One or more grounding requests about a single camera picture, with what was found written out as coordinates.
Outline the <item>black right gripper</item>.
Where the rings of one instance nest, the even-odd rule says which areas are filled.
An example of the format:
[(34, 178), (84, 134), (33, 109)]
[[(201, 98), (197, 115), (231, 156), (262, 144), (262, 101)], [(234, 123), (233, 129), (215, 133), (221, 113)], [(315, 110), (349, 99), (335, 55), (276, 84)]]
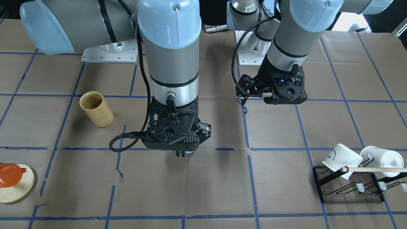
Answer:
[(147, 148), (174, 150), (177, 157), (197, 150), (198, 146), (211, 137), (211, 125), (198, 118), (199, 98), (169, 112), (166, 105), (155, 98), (151, 100), (150, 122), (142, 142)]

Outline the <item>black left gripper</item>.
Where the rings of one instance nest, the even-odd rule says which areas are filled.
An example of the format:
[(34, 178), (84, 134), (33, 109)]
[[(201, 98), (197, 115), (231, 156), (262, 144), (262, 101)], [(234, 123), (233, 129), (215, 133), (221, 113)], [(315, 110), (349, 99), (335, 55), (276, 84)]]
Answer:
[(248, 96), (262, 97), (267, 104), (300, 104), (308, 97), (304, 90), (304, 71), (298, 64), (289, 64), (289, 71), (282, 71), (264, 60), (256, 77), (243, 74), (235, 87), (241, 105)]

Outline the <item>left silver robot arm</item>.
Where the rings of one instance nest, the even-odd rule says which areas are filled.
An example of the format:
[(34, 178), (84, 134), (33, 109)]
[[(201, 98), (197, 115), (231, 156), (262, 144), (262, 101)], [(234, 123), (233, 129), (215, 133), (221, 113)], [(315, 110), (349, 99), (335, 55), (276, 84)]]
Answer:
[(265, 44), (263, 61), (255, 77), (235, 76), (235, 59), (243, 42), (234, 50), (231, 74), (236, 96), (244, 105), (248, 98), (263, 98), (267, 104), (300, 104), (307, 100), (302, 63), (324, 31), (335, 21), (337, 13), (378, 14), (391, 0), (230, 0), (227, 3), (227, 26), (253, 31)]

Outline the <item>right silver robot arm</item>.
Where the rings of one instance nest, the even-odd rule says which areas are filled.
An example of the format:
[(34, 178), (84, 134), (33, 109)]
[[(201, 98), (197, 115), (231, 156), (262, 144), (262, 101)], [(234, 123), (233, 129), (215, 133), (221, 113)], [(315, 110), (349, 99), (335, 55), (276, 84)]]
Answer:
[(211, 136), (211, 126), (198, 117), (199, 7), (198, 0), (32, 0), (19, 14), (47, 55), (135, 38), (146, 117), (140, 131), (114, 137), (109, 148), (123, 152), (141, 140), (185, 157)]

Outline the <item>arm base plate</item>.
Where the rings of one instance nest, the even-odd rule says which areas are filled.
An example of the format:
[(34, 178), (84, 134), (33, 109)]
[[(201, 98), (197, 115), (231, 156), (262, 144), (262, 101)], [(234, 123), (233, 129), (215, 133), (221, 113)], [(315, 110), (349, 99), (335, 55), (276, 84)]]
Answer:
[(238, 65), (243, 67), (260, 67), (271, 42), (260, 40), (249, 32), (238, 49)]
[(87, 63), (135, 64), (138, 59), (137, 40), (131, 39), (117, 43), (86, 48), (81, 58)]

